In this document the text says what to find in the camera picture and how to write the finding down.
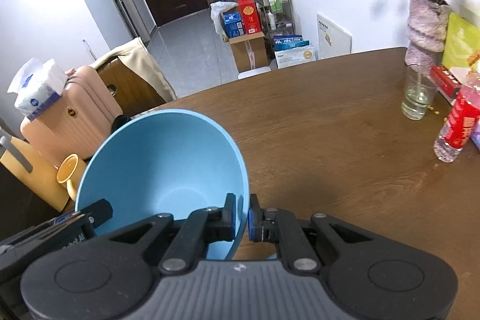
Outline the pink suitcase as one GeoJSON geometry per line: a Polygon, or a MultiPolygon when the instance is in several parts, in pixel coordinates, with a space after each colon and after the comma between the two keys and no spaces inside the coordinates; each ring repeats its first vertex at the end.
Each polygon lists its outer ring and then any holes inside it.
{"type": "Polygon", "coordinates": [[[24,118],[22,136],[53,166],[77,154],[92,157],[123,114],[97,71],[82,66],[67,79],[60,99],[34,120],[24,118]]]}

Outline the blue carton box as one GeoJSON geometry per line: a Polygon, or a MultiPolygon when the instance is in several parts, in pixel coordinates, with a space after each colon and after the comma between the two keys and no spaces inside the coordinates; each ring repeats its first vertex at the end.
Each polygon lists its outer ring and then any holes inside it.
{"type": "Polygon", "coordinates": [[[223,24],[225,34],[229,39],[245,35],[245,28],[238,11],[224,13],[223,24]]]}

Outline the green snack box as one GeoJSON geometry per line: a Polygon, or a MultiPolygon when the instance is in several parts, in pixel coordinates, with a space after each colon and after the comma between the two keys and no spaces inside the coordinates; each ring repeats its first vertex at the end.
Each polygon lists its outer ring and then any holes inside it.
{"type": "Polygon", "coordinates": [[[449,70],[479,72],[479,28],[450,13],[442,65],[449,70]]]}

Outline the tissue pack on suitcase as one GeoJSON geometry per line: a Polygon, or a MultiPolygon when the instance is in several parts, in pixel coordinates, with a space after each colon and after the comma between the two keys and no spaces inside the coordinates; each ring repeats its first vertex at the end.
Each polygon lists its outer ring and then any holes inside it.
{"type": "Polygon", "coordinates": [[[16,95],[14,107],[33,121],[61,98],[67,81],[53,58],[46,62],[30,58],[13,77],[7,93],[16,95]]]}

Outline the red gift box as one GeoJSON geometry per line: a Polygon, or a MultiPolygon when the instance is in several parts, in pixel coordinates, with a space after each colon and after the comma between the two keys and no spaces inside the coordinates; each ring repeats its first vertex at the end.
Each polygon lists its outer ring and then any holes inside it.
{"type": "Polygon", "coordinates": [[[239,13],[246,34],[256,34],[262,31],[256,3],[254,0],[238,0],[239,13]]]}

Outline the wooden chair with cloth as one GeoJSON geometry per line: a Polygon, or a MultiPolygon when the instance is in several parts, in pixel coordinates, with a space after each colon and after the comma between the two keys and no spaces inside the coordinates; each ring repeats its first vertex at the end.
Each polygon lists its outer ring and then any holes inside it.
{"type": "Polygon", "coordinates": [[[177,99],[173,87],[139,37],[117,46],[90,66],[128,117],[177,99]]]}

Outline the clear drinking glass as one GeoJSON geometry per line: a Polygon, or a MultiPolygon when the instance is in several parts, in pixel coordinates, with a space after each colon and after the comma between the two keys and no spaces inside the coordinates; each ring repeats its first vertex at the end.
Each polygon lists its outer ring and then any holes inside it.
{"type": "Polygon", "coordinates": [[[437,85],[430,77],[430,69],[420,64],[407,66],[403,102],[403,114],[414,121],[421,120],[431,105],[437,85]]]}

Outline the brown cardboard box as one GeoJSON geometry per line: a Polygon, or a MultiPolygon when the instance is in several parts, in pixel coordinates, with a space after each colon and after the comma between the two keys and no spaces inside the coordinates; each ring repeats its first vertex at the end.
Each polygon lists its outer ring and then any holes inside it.
{"type": "Polygon", "coordinates": [[[229,45],[239,73],[269,65],[262,32],[231,38],[229,45]]]}

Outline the red small box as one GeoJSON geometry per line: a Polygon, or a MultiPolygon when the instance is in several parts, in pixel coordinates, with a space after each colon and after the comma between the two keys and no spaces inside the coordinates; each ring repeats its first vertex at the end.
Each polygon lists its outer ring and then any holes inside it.
{"type": "Polygon", "coordinates": [[[443,95],[449,99],[456,98],[461,89],[461,83],[448,68],[445,68],[445,66],[433,66],[430,69],[430,77],[443,95]]]}

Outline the white board leaning wall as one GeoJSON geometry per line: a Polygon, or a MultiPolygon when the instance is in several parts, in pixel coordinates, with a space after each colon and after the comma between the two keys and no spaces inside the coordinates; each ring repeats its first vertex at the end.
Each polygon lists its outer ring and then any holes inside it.
{"type": "Polygon", "coordinates": [[[321,13],[316,16],[319,41],[319,58],[327,59],[352,52],[352,36],[321,13]]]}

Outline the blue bowl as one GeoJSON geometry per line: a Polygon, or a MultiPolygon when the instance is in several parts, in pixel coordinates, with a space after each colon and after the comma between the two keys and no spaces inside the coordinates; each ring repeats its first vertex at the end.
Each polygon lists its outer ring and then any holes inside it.
{"type": "Polygon", "coordinates": [[[159,110],[114,132],[83,174],[76,210],[100,199],[112,217],[96,230],[106,235],[155,214],[177,220],[194,210],[222,207],[236,196],[235,238],[213,243],[207,257],[234,257],[247,225],[249,180],[240,150],[217,122],[191,110],[159,110]]]}

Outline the red label water bottle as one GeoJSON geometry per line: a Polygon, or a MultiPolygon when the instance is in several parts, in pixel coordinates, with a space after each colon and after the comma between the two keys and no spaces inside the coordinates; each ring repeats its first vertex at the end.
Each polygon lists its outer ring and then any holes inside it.
{"type": "Polygon", "coordinates": [[[459,156],[479,123],[479,73],[467,75],[465,83],[443,125],[433,150],[437,159],[452,163],[459,156]]]}

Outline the white plastic bag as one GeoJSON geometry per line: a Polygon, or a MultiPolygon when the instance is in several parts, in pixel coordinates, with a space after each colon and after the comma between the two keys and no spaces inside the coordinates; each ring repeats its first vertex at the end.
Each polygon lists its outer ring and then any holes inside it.
{"type": "Polygon", "coordinates": [[[231,1],[215,1],[210,4],[210,17],[214,25],[216,33],[221,37],[226,37],[223,25],[223,15],[238,6],[236,2],[231,1]]]}

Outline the yellow mug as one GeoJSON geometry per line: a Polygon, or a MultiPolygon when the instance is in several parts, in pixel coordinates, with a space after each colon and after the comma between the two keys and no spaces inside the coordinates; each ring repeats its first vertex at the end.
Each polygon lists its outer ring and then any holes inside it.
{"type": "Polygon", "coordinates": [[[86,167],[86,162],[77,154],[70,154],[58,168],[56,175],[57,182],[66,188],[68,196],[70,196],[73,201],[77,199],[80,181],[86,171],[86,167]]]}

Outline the blue flat packages floor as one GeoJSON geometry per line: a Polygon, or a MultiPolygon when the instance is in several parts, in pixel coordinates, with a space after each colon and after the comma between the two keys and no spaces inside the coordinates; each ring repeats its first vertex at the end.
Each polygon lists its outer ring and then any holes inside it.
{"type": "Polygon", "coordinates": [[[301,35],[274,36],[273,49],[278,69],[316,60],[314,46],[301,35]]]}

